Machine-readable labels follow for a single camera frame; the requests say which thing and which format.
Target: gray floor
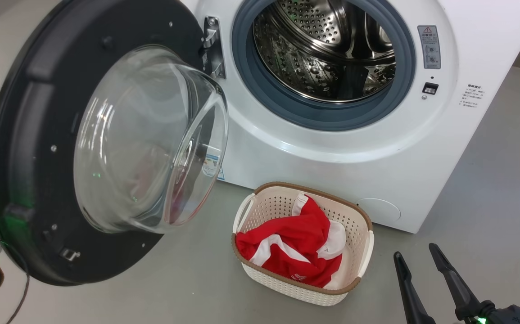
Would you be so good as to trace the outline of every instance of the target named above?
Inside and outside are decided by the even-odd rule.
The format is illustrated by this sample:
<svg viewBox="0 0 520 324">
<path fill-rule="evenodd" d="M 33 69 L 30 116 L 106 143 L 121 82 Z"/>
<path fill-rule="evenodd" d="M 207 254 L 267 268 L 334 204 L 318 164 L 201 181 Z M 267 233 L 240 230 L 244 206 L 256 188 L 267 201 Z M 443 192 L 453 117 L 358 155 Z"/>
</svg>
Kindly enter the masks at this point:
<svg viewBox="0 0 520 324">
<path fill-rule="evenodd" d="M 54 1 L 0 0 L 0 85 L 27 30 Z M 231 252 L 235 211 L 249 189 L 218 183 L 197 219 L 136 266 L 74 288 L 33 281 L 15 323 L 404 323 L 392 254 L 400 250 L 428 312 L 455 323 L 453 301 L 427 245 L 437 242 L 480 299 L 520 305 L 520 69 L 513 68 L 418 234 L 375 227 L 362 283 L 337 306 L 312 306 L 248 279 Z M 23 274 L 0 257 L 0 323 Z"/>
</svg>

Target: washing machine door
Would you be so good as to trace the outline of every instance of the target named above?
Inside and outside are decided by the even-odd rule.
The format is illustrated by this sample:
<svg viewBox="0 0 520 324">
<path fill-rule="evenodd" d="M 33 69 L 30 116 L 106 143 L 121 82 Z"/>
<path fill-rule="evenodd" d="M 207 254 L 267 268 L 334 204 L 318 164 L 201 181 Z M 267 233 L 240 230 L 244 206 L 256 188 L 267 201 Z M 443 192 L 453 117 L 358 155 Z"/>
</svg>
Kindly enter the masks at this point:
<svg viewBox="0 0 520 324">
<path fill-rule="evenodd" d="M 65 0 L 0 93 L 0 238 L 52 285 L 108 279 L 192 219 L 226 101 L 177 0 Z"/>
</svg>

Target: stainless steel drum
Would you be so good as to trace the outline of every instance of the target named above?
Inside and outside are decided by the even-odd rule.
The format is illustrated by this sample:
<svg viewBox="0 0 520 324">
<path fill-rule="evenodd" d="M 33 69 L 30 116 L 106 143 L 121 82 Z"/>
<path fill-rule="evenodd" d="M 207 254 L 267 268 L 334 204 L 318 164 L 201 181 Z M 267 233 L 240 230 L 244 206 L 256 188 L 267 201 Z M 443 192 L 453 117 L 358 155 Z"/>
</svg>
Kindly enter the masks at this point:
<svg viewBox="0 0 520 324">
<path fill-rule="evenodd" d="M 254 20 L 258 55 L 295 93 L 327 103 L 376 94 L 396 62 L 383 28 L 342 0 L 277 0 Z"/>
</svg>

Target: brown basket rim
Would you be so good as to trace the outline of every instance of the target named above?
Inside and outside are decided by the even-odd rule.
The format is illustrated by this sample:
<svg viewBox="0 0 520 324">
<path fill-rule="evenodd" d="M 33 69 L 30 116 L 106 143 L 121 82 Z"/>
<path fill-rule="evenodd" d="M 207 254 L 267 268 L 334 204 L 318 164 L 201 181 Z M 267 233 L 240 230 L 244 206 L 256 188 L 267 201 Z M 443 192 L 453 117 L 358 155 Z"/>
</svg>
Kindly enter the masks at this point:
<svg viewBox="0 0 520 324">
<path fill-rule="evenodd" d="M 358 213 L 360 213 L 360 215 L 362 215 L 364 217 L 364 219 L 366 220 L 366 224 L 367 224 L 368 230 L 372 229 L 370 218 L 368 217 L 366 212 L 363 211 L 359 206 L 357 206 L 354 203 L 349 202 L 347 200 L 341 199 L 340 197 L 336 197 L 334 195 L 330 195 L 329 193 L 324 193 L 323 191 L 319 191 L 319 190 L 316 190 L 316 189 L 303 187 L 303 186 L 299 186 L 297 184 L 292 184 L 292 183 L 287 183 L 287 182 L 269 182 L 269 183 L 263 184 L 260 187 L 258 187 L 254 191 L 254 194 L 257 195 L 258 193 L 260 193 L 260 191 L 262 191 L 264 189 L 267 189 L 267 188 L 270 188 L 270 187 L 285 187 L 285 188 L 290 188 L 290 189 L 297 189 L 297 190 L 300 190 L 300 191 L 304 191 L 306 193 L 319 195 L 321 197 L 325 197 L 327 199 L 330 199 L 330 200 L 336 201 L 338 203 L 341 203 L 343 205 L 346 205 L 346 206 L 348 206 L 350 208 L 355 209 Z M 360 280 L 361 280 L 360 277 L 356 277 L 354 279 L 354 281 L 352 281 L 348 286 L 346 286 L 346 287 L 344 287 L 342 289 L 338 289 L 338 290 L 330 290 L 330 289 L 323 289 L 323 288 L 320 288 L 320 287 L 314 287 L 314 286 L 311 286 L 311 285 L 306 285 L 305 283 L 304 284 L 303 283 L 299 283 L 298 281 L 295 281 L 295 280 L 283 277 L 282 275 L 275 274 L 275 273 L 273 273 L 271 271 L 268 271 L 268 270 L 266 270 L 266 269 L 264 269 L 262 267 L 259 267 L 259 266 L 255 265 L 255 264 L 253 264 L 252 262 L 249 262 L 248 260 L 244 259 L 244 257 L 240 254 L 240 251 L 238 250 L 238 248 L 237 248 L 237 246 L 235 244 L 235 234 L 232 234 L 232 236 L 231 236 L 231 248 L 232 248 L 235 256 L 240 260 L 240 262 L 242 262 L 243 264 L 251 267 L 252 269 L 254 269 L 256 271 L 260 271 L 261 273 L 263 273 L 265 275 L 268 275 L 268 276 L 270 276 L 270 277 L 272 277 L 274 279 L 278 279 L 280 281 L 283 281 L 283 282 L 285 282 L 287 284 L 294 285 L 294 286 L 297 286 L 297 287 L 300 287 L 300 288 L 303 288 L 303 289 L 307 289 L 307 290 L 310 290 L 310 291 L 314 291 L 314 292 L 317 292 L 317 293 L 323 293 L 325 295 L 344 295 L 345 293 L 348 293 L 349 291 L 354 289 L 358 285 L 358 283 L 360 283 Z"/>
</svg>

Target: plastic basket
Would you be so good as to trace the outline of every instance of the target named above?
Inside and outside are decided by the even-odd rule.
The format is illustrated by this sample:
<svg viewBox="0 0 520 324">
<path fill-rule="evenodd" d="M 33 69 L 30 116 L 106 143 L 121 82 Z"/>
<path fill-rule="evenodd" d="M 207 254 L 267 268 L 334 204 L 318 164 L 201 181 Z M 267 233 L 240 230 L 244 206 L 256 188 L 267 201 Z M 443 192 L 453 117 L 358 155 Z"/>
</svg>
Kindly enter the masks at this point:
<svg viewBox="0 0 520 324">
<path fill-rule="evenodd" d="M 323 289 L 276 275 L 244 259 L 235 245 L 237 232 L 247 232 L 270 219 L 290 216 L 299 193 L 314 199 L 329 219 L 346 228 L 346 246 L 350 253 L 342 257 L 350 258 L 350 266 L 342 277 L 341 289 Z M 279 293 L 320 306 L 336 305 L 358 285 L 374 246 L 371 221 L 360 207 L 321 191 L 283 182 L 267 183 L 246 197 L 235 216 L 232 233 L 232 248 L 250 278 Z"/>
</svg>

